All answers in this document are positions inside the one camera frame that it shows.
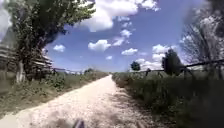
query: tree trunk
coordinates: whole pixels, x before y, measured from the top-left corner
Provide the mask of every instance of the tree trunk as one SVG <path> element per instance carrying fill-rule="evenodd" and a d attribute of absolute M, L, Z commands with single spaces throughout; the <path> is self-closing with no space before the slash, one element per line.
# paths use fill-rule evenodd
<path fill-rule="evenodd" d="M 25 80 L 24 66 L 23 66 L 23 62 L 19 61 L 17 66 L 16 82 L 21 83 L 23 80 Z"/>

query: distant tree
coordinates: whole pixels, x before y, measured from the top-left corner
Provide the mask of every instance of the distant tree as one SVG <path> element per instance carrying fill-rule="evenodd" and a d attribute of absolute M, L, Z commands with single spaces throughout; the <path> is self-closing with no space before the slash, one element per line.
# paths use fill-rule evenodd
<path fill-rule="evenodd" d="M 91 72 L 93 72 L 93 71 L 94 71 L 94 69 L 89 68 L 89 69 L 87 69 L 87 70 L 84 71 L 84 74 L 91 73 Z"/>
<path fill-rule="evenodd" d="M 140 71 L 141 70 L 141 66 L 140 66 L 140 64 L 138 62 L 134 61 L 131 64 L 131 69 L 133 71 Z"/>
<path fill-rule="evenodd" d="M 180 58 L 173 49 L 169 49 L 162 58 L 162 67 L 168 75 L 179 75 L 182 66 Z"/>

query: dirt path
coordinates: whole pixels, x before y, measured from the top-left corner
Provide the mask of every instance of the dirt path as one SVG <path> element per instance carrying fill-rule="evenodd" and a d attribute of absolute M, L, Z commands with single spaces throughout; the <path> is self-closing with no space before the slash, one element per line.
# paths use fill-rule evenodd
<path fill-rule="evenodd" d="M 72 128 L 78 118 L 90 128 L 138 128 L 138 124 L 162 128 L 133 104 L 107 76 L 38 107 L 7 115 L 0 120 L 0 128 Z"/>

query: leafy tree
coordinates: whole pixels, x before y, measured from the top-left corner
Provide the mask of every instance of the leafy tree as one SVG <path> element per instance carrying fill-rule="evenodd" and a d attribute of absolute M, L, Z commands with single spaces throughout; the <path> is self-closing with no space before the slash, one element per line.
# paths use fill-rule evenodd
<path fill-rule="evenodd" d="M 17 61 L 21 76 L 32 72 L 33 59 L 41 58 L 42 49 L 58 35 L 67 34 L 65 26 L 91 17 L 94 4 L 85 0 L 10 0 L 6 8 L 11 14 L 16 36 Z"/>
<path fill-rule="evenodd" d="M 173 49 L 169 49 L 165 53 L 165 57 L 162 58 L 162 67 L 164 71 L 168 75 L 179 75 L 181 66 L 182 64 L 177 53 Z"/>
<path fill-rule="evenodd" d="M 133 71 L 139 71 L 139 70 L 141 70 L 141 66 L 140 66 L 140 64 L 138 62 L 134 61 L 131 64 L 131 69 Z"/>

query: field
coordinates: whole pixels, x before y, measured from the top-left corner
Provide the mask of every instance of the field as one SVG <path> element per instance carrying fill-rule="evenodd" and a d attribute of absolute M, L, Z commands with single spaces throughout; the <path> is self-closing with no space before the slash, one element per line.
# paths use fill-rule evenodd
<path fill-rule="evenodd" d="M 161 74 L 115 73 L 113 79 L 171 128 L 224 127 L 224 80 L 205 79 L 202 72 L 196 79 Z"/>
<path fill-rule="evenodd" d="M 85 74 L 49 75 L 41 81 L 25 81 L 15 83 L 15 74 L 0 71 L 0 117 L 8 112 L 45 103 L 65 92 L 82 87 L 83 85 L 108 75 L 100 71 Z"/>

